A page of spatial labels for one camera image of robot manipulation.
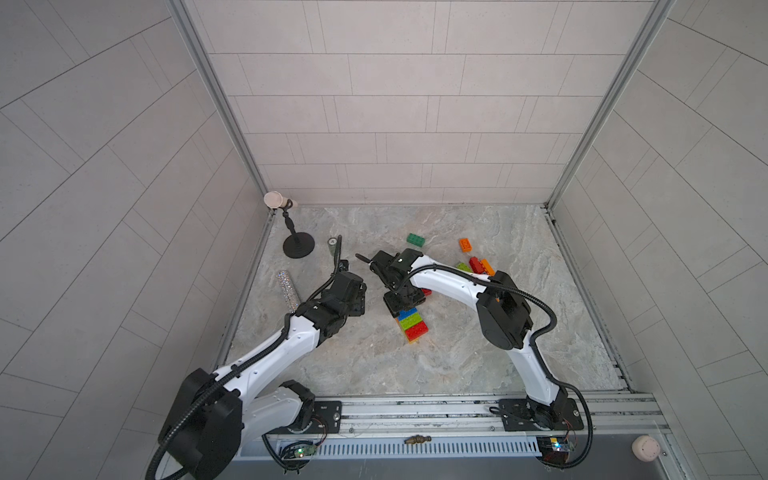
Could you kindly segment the small dark blue lego brick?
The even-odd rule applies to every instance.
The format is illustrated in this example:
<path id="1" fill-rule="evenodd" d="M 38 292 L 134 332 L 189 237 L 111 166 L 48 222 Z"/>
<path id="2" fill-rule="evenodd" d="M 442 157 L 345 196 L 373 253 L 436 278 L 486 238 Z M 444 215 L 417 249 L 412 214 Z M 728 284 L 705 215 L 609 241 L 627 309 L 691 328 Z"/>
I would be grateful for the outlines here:
<path id="1" fill-rule="evenodd" d="M 404 319 L 406 319 L 406 318 L 408 318 L 408 317 L 410 317 L 410 316 L 412 316 L 414 314 L 417 314 L 417 313 L 418 313 L 418 310 L 416 308 L 412 308 L 410 310 L 401 311 L 398 314 L 398 320 L 399 321 L 403 321 Z"/>

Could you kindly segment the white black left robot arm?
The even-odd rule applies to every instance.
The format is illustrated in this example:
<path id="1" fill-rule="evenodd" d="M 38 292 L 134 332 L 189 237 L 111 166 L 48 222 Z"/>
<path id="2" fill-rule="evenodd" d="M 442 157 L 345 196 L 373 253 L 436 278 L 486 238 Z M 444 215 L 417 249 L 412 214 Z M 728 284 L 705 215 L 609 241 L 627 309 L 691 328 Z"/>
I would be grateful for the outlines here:
<path id="1" fill-rule="evenodd" d="M 265 388 L 292 363 L 335 335 L 349 317 L 365 311 L 364 280 L 333 274 L 307 301 L 283 318 L 280 330 L 248 354 L 208 373 L 198 368 L 182 382 L 158 436 L 145 476 L 154 479 L 165 456 L 186 475 L 214 479 L 231 463 L 243 439 L 311 421 L 314 394 L 296 381 Z"/>

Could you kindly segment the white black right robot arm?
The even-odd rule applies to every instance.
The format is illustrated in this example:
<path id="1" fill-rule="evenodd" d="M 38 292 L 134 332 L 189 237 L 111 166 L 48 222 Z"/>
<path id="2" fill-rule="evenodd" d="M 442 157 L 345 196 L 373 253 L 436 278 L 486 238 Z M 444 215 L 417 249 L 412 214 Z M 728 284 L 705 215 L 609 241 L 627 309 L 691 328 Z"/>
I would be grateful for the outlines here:
<path id="1" fill-rule="evenodd" d="M 371 259 L 357 254 L 382 281 L 383 299 L 393 317 L 421 305 L 430 290 L 475 309 L 481 332 L 504 350 L 523 380 L 524 406 L 539 429 L 553 430 L 577 411 L 566 383 L 556 379 L 536 340 L 557 325 L 557 316 L 543 301 L 520 290 L 512 278 L 498 271 L 489 276 L 441 264 L 422 252 L 405 249 L 393 256 L 383 250 Z"/>

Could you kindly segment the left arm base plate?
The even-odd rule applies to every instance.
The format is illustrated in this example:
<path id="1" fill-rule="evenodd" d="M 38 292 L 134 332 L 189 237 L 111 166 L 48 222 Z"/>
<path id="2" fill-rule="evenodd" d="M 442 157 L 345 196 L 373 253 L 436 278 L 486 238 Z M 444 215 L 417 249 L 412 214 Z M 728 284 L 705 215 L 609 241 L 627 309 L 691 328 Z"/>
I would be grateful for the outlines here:
<path id="1" fill-rule="evenodd" d="M 343 403 L 341 401 L 316 401 L 309 422 L 276 428 L 271 435 L 322 435 L 340 431 Z"/>

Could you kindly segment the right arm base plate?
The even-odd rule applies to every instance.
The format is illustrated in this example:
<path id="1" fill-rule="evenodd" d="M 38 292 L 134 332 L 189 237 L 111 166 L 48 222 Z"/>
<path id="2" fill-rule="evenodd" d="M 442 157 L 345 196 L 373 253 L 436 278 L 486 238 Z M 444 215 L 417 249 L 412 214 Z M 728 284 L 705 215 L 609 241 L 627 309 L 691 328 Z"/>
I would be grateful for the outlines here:
<path id="1" fill-rule="evenodd" d="M 501 399 L 489 407 L 489 412 L 501 418 L 507 432 L 548 432 L 585 429 L 584 417 L 574 399 L 566 398 L 554 406 L 529 399 Z"/>

